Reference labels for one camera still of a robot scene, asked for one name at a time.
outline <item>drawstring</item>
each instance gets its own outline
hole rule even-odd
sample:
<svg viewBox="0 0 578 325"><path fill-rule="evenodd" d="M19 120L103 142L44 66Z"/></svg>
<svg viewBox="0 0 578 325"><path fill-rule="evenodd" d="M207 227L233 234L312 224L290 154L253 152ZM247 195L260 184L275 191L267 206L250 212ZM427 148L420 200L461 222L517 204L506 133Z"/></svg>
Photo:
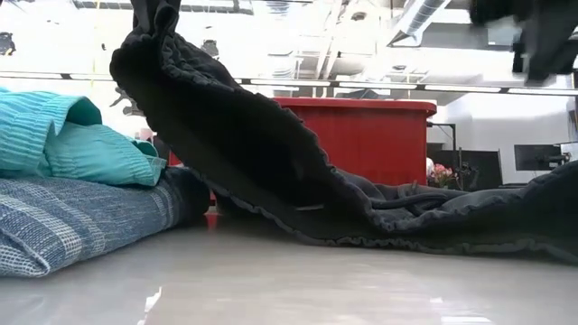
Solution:
<svg viewBox="0 0 578 325"><path fill-rule="evenodd" d="M411 192L417 192L417 183L412 184ZM414 216L418 217L428 209L435 209L442 206L448 201L447 195L443 193L420 193L406 196L403 191L399 192L399 199L395 200L377 200L369 199L373 209L401 209L405 208ZM423 203L424 209L417 207L415 204Z"/></svg>

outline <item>computer monitor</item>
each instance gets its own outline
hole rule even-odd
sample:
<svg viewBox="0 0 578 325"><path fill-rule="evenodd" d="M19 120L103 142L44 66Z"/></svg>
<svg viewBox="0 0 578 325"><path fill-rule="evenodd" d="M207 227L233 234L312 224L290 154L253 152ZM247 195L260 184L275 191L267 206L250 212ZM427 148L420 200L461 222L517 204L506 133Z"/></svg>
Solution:
<svg viewBox="0 0 578 325"><path fill-rule="evenodd" d="M517 171L552 171L560 165L562 149L556 144L516 144Z"/></svg>

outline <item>gray floor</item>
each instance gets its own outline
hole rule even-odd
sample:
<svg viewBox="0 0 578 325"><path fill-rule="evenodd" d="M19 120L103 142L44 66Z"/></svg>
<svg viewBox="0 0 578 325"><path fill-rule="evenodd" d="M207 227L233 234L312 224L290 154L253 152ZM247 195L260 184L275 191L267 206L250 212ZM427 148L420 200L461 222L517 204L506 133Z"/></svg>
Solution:
<svg viewBox="0 0 578 325"><path fill-rule="evenodd" d="M578 268L302 246L260 230L177 230L47 278L2 279L0 324L578 323Z"/></svg>

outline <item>white wall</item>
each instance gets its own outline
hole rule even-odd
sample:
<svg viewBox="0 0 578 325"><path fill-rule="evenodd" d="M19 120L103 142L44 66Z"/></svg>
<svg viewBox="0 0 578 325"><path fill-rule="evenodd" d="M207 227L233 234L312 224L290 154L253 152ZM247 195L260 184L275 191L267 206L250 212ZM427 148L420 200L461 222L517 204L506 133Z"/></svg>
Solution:
<svg viewBox="0 0 578 325"><path fill-rule="evenodd" d="M567 78L561 77L552 87L566 88L566 83ZM439 107L440 114L433 121L455 123L457 145L464 150L500 151L505 183L527 182L543 172L517 172L514 144L560 144L572 141L567 113L569 99L468 94L447 107ZM430 131L428 142L437 142L439 133ZM451 139L444 143L445 148L451 148Z"/></svg>

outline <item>teal shirt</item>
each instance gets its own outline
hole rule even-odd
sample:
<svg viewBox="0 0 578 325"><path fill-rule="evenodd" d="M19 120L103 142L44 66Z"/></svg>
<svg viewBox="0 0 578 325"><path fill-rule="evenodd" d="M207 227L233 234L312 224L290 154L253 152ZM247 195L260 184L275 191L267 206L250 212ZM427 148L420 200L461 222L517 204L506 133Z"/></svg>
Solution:
<svg viewBox="0 0 578 325"><path fill-rule="evenodd" d="M0 176L154 186L165 166L152 144L102 125L86 97L0 88Z"/></svg>

